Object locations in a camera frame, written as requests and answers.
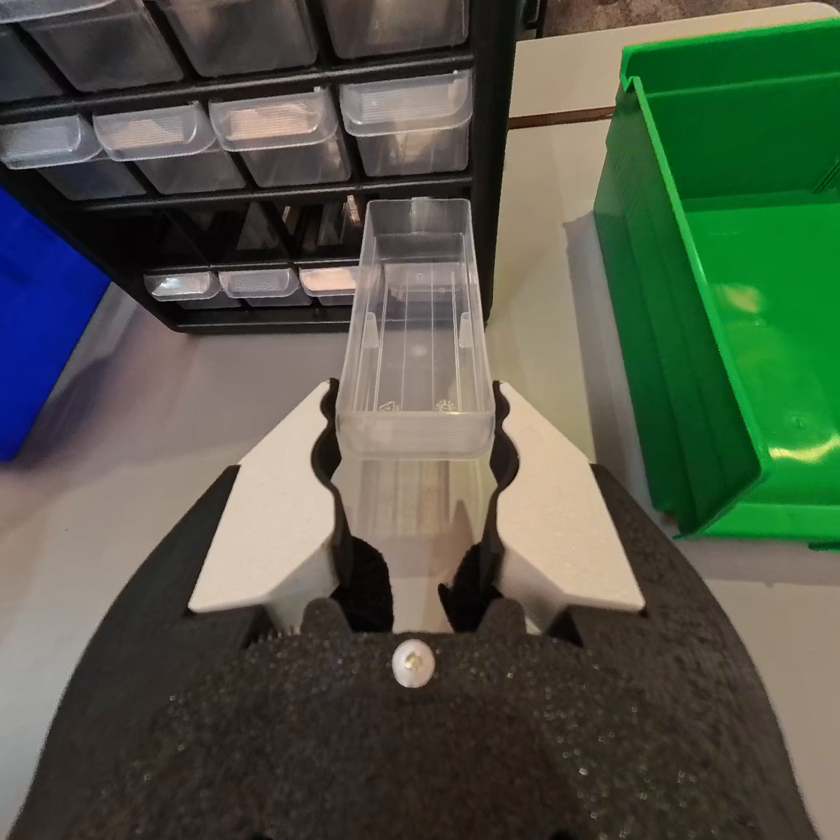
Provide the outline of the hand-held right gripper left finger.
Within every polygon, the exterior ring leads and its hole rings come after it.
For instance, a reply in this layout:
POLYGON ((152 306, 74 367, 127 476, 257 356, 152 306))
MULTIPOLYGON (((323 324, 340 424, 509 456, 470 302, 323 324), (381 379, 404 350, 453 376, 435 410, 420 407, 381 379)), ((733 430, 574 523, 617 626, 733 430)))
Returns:
POLYGON ((338 380, 319 385, 238 463, 188 602, 195 614, 260 606, 276 629, 300 629, 332 598, 357 632, 391 632, 382 554, 355 538, 333 476, 341 463, 338 380))

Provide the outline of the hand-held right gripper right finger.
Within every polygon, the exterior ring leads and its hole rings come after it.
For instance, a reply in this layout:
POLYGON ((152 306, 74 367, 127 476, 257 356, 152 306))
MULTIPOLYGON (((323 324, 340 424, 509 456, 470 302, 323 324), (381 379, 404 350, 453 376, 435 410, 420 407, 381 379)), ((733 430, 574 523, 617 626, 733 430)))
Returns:
POLYGON ((495 381, 490 493, 477 544, 438 594, 457 633, 475 632, 500 599, 526 628, 551 634, 575 608, 642 616, 645 599, 595 467, 512 386, 495 381))

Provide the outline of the clear plastic drawer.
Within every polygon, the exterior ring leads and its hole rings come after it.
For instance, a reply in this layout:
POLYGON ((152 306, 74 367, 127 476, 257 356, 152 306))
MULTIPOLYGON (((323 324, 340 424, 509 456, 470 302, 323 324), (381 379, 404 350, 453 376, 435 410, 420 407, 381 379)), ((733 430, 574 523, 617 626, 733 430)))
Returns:
POLYGON ((495 425, 469 200, 372 201, 335 402, 342 457, 477 459, 495 425))

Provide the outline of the green storage bin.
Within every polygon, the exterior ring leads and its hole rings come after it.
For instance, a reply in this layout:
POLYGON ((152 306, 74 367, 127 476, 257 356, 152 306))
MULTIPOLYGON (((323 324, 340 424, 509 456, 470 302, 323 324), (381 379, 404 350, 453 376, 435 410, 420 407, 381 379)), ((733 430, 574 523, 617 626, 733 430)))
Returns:
POLYGON ((839 542, 839 23, 623 50, 594 220, 654 508, 839 542))

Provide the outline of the blue storage bin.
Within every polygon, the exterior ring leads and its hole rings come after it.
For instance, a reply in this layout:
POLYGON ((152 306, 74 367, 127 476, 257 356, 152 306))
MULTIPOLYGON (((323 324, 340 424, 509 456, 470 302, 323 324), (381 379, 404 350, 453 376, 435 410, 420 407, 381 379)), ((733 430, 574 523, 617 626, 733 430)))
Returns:
POLYGON ((15 458, 109 286, 1 192, 1 461, 15 458))

